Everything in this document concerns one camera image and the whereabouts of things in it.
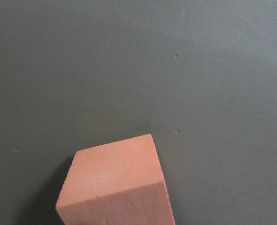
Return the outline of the orange foam block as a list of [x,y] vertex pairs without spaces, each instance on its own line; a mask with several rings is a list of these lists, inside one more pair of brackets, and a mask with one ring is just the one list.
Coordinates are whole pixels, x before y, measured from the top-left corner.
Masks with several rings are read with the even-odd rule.
[[173,225],[153,137],[78,151],[55,208],[66,225]]

